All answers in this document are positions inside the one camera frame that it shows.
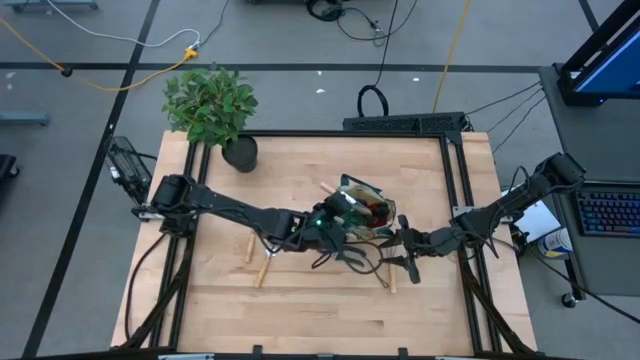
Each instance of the wooden table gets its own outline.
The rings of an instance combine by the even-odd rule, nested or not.
[[[475,203],[488,204],[500,191],[487,135],[465,133],[463,139]],[[238,173],[216,147],[206,184],[255,206],[302,211],[326,197],[318,184],[337,185],[340,175],[347,173],[383,189],[385,196],[397,202],[398,213],[407,215],[411,226],[433,231],[448,225],[450,208],[437,139],[256,140],[259,155],[255,171]],[[187,148],[183,134],[164,134],[151,193],[163,175],[182,173]],[[196,154],[194,178],[201,152],[199,149]],[[452,146],[450,154],[458,201],[464,204]],[[141,224],[132,267],[158,238],[159,226],[159,221]],[[355,274],[342,263],[329,261],[312,271],[310,264],[318,257],[315,252],[280,253],[273,259],[263,287],[256,289],[253,284],[264,253],[258,243],[253,261],[245,264],[248,237],[245,227],[213,215],[200,217],[179,351],[249,353],[253,345],[263,345],[265,353],[392,355],[399,347],[406,347],[411,355],[473,354],[455,253],[419,259],[422,282],[417,285],[398,268],[398,292],[393,295],[373,275]],[[503,226],[496,237],[510,240]],[[132,328],[155,304],[167,244],[165,240],[146,259],[136,278]],[[499,259],[485,251],[494,302],[524,343],[535,348],[516,258],[506,247],[498,245],[497,250]],[[387,278],[388,272],[381,271],[381,275]],[[484,312],[476,304],[483,345],[490,349]],[[161,344],[167,341],[172,313],[170,305]],[[124,301],[114,345],[124,341],[123,324]]]

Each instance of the green leaves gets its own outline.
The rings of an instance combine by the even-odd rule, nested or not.
[[[258,105],[253,87],[238,84],[245,78],[223,68],[218,72],[198,68],[184,73],[181,80],[173,77],[164,91],[167,103],[162,112],[167,113],[171,131],[186,131],[190,142],[211,146],[236,141]]]

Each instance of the potted plant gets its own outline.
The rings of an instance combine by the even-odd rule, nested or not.
[[[258,145],[250,136],[239,135],[247,117],[255,114],[258,101],[246,80],[225,69],[194,69],[167,81],[164,94],[171,131],[187,132],[190,142],[222,146],[222,156],[240,172],[257,164]]]

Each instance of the white cable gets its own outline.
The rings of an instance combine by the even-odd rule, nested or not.
[[[120,37],[120,36],[114,36],[114,35],[107,35],[107,34],[101,34],[101,33],[97,33],[94,31],[91,31],[87,28],[85,28],[84,26],[78,24],[77,22],[75,22],[72,18],[70,18],[67,14],[65,14],[64,12],[62,12],[62,10],[58,9],[57,6],[55,6],[53,4],[53,2],[51,0],[47,0],[47,2],[49,3],[49,5],[51,5],[51,7],[57,11],[60,15],[62,15],[62,17],[64,17],[65,19],[69,20],[69,22],[71,22],[73,25],[77,26],[79,29],[83,30],[84,32],[86,32],[87,34],[90,35],[94,35],[94,36],[99,36],[99,37],[104,37],[104,38],[108,38],[108,39],[115,39],[115,40],[123,40],[123,41],[130,41],[133,43],[136,43],[138,45],[142,45],[142,46],[146,46],[146,47],[160,47],[164,44],[166,44],[167,42],[171,41],[173,38],[175,38],[176,36],[185,33],[185,32],[192,32],[194,34],[197,35],[197,39],[196,41],[193,43],[193,45],[189,46],[191,49],[197,49],[198,46],[200,46],[200,33],[194,29],[182,29],[180,31],[178,31],[177,33],[171,35],[169,38],[167,38],[165,41],[159,43],[159,44],[145,44],[142,43],[136,39],[131,39],[131,38],[127,38],[127,37]]]

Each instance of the concrete floor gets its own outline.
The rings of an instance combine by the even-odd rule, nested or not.
[[[151,2],[98,1],[100,11],[67,10],[92,30],[137,37]],[[332,71],[331,65],[299,71],[287,68],[295,64],[355,64],[354,68],[377,64],[382,49],[346,38],[335,24],[308,16],[298,1],[262,2],[251,6],[231,0],[224,25],[200,49],[194,63],[264,64],[264,71],[243,73],[260,101],[250,128],[340,129],[343,118],[356,116],[358,90],[377,74]],[[619,2],[589,0],[600,22]],[[149,42],[183,26],[206,34],[215,25],[223,3],[160,1]],[[400,0],[399,19],[411,3]],[[352,4],[388,27],[391,1]],[[463,7],[464,0],[419,0],[405,28],[392,37],[387,63],[442,65]],[[109,64],[122,65],[119,70],[76,70],[76,75],[106,86],[122,82],[132,44],[90,37],[60,16],[48,14],[46,8],[28,9],[20,15],[3,8],[0,15],[58,61],[101,63],[107,68]],[[368,27],[355,15],[346,17],[343,24],[354,33],[369,36]],[[471,6],[453,63],[504,65],[504,71],[513,70],[509,66],[549,65],[566,60],[589,34],[578,0],[478,0]],[[189,36],[162,48],[145,49],[140,66],[176,62],[193,41]],[[16,155],[22,166],[22,174],[4,194],[0,208],[0,271],[5,278],[0,293],[0,358],[14,358],[22,354],[29,336],[116,95],[87,88],[57,71],[12,69],[6,64],[40,59],[4,29],[0,44],[10,49],[0,53],[0,109],[47,111],[52,119],[48,127],[0,127],[0,153]],[[134,81],[149,73],[136,71]],[[173,74],[130,91],[122,108],[115,132],[127,136],[141,152],[157,152],[167,128],[160,108],[162,89],[170,76]],[[383,74],[380,88],[389,99],[392,114],[431,112],[439,78],[437,72],[389,71]],[[535,73],[450,73],[438,111],[470,111],[535,81]],[[524,94],[473,114],[475,129],[490,128],[526,97]],[[372,97],[365,98],[364,107],[369,115],[380,113]],[[520,108],[491,132],[493,146],[504,139],[528,107]],[[501,183],[509,182],[517,165],[531,170],[559,150],[553,120],[543,101],[496,154]],[[108,348],[139,226],[129,215],[130,206],[131,200],[103,169],[39,355]],[[635,324],[594,301],[573,310],[563,308],[559,296],[568,290],[566,283],[533,259],[521,262],[521,273],[542,351],[589,359],[630,358],[640,353],[640,328]],[[631,313],[640,313],[640,299],[607,299]]]

